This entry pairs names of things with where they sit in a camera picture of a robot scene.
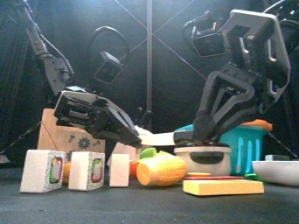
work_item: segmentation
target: sponge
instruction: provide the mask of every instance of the sponge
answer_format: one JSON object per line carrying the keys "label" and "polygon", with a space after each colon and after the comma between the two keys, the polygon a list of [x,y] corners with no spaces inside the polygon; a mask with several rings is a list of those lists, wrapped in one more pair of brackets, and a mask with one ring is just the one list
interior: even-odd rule
{"label": "sponge", "polygon": [[197,196],[262,193],[264,184],[244,179],[184,180],[182,191]]}

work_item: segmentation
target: black backdrop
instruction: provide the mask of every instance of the black backdrop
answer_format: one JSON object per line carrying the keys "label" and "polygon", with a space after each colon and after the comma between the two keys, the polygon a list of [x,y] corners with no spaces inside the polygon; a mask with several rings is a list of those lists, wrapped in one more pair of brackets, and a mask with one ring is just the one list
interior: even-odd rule
{"label": "black backdrop", "polygon": [[[148,3],[150,2],[152,9],[148,9]],[[206,76],[228,60],[225,55],[214,58],[200,58],[189,51],[182,43],[182,25],[201,15],[204,11],[209,11],[214,18],[226,19],[232,9],[261,11],[265,2],[269,1],[31,0],[29,4],[33,6],[34,21],[39,26],[41,33],[67,58],[74,70],[75,85],[81,87],[87,85],[89,74],[85,55],[90,33],[100,26],[110,26],[121,32],[132,50],[128,67],[112,84],[97,84],[97,91],[130,116],[134,115],[138,107],[150,109],[153,111],[150,131],[161,133],[173,131],[192,123]],[[1,11],[6,15],[9,7],[1,7]],[[148,36],[149,15],[152,15],[150,36]],[[21,34],[15,36],[25,43],[25,35],[17,24],[10,21],[3,25],[5,29],[6,27],[13,27],[13,29],[5,30],[1,35],[15,35],[14,31],[18,31]],[[152,40],[150,49],[148,49],[148,37]],[[101,50],[108,51],[118,58],[124,56],[124,45],[108,33],[102,33],[93,44],[93,51]],[[1,140],[1,148],[39,121],[42,108],[49,107],[39,74],[33,64],[30,47],[26,52],[23,72],[19,72],[21,78],[14,84],[17,85],[17,96],[13,99],[13,106],[9,107],[10,110],[5,109],[9,115],[2,113],[1,116],[2,120],[6,116],[11,120],[9,125],[5,126],[6,128],[2,129],[5,138]],[[148,66],[148,55],[150,56],[150,66]],[[289,85],[292,88],[288,90],[293,104],[297,102],[299,95],[294,92],[297,91],[294,83],[297,83],[296,76],[292,77],[292,84]],[[2,95],[10,95],[10,91],[7,87],[2,87],[1,93]],[[292,125],[294,125],[294,122],[297,124],[296,109],[290,107]],[[274,125],[277,137],[294,148],[297,147],[296,135],[289,135],[294,128],[286,124],[290,112],[289,109],[285,109],[285,102],[278,100],[269,113],[261,118],[265,118]],[[25,152],[27,148],[35,147],[37,131],[34,132],[26,141],[18,143],[17,156],[13,153],[14,150],[10,150],[11,159],[22,158],[23,154],[19,151]],[[277,147],[276,150],[280,153],[281,148],[274,144],[273,147]]]}

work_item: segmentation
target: toy food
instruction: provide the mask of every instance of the toy food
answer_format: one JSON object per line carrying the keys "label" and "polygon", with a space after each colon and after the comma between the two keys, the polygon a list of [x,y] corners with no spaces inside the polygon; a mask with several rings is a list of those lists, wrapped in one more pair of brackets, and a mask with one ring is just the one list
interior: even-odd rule
{"label": "toy food", "polygon": [[172,186],[184,177],[186,165],[172,154],[154,148],[145,149],[136,167],[136,178],[144,186]]}

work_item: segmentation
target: blue plastic basket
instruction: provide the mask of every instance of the blue plastic basket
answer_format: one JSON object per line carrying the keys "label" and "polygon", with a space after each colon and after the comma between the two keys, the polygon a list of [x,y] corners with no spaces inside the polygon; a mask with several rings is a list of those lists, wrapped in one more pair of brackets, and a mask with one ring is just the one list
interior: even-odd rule
{"label": "blue plastic basket", "polygon": [[230,174],[252,173],[252,161],[258,161],[262,150],[262,135],[266,130],[258,126],[237,126],[220,138],[220,142],[230,148]]}

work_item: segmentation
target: dark table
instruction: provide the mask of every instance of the dark table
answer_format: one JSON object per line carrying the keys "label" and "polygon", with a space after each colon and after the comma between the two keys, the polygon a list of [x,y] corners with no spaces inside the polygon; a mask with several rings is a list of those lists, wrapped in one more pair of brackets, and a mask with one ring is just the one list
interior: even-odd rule
{"label": "dark table", "polygon": [[265,184],[264,194],[197,197],[172,187],[105,184],[89,192],[63,186],[18,193],[21,168],[0,169],[0,223],[299,223],[299,188]]}

